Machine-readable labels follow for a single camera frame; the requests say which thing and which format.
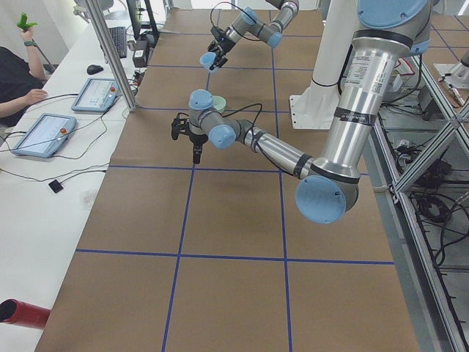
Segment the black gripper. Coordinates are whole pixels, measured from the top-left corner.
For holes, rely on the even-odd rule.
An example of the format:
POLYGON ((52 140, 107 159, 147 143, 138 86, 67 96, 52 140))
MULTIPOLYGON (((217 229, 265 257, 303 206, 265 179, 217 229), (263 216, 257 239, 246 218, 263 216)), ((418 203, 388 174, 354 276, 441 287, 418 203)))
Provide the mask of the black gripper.
POLYGON ((208 136, 201 128, 192 124, 188 127, 188 135, 190 141, 193 143, 193 163, 200 164, 203 144, 208 141, 208 136))
POLYGON ((226 34, 226 41, 224 43, 212 41, 208 45, 207 51, 217 55, 217 57, 214 58, 213 63, 210 65, 210 70, 218 70, 227 63, 228 59, 225 56, 234 48, 235 44, 236 42, 230 39, 226 34))

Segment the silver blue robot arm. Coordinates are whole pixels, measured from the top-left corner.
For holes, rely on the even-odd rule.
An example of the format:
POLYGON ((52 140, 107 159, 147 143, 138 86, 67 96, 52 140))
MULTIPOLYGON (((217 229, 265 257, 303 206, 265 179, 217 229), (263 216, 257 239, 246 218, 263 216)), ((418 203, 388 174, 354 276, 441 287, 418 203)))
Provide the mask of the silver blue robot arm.
POLYGON ((252 34, 256 41, 264 42, 271 48, 276 48, 281 42, 283 31, 288 27, 300 9, 298 1, 267 1, 279 10, 277 16, 269 23, 261 21, 250 8, 239 8, 240 14, 232 24, 222 29, 210 19, 210 30, 213 41, 207 47, 207 53, 199 60, 200 64, 209 72, 214 73, 222 68, 228 59, 226 55, 241 39, 248 39, 246 34, 252 34))
POLYGON ((318 158, 220 113, 204 89, 191 93, 189 114, 173 121, 171 135, 189 137, 195 163, 205 142, 221 150, 248 146, 298 179, 295 201, 308 220, 338 221, 358 199, 358 161, 397 61, 428 47, 432 7, 431 1, 330 3, 311 86, 291 102, 292 112, 308 122, 318 113, 329 130, 318 158))

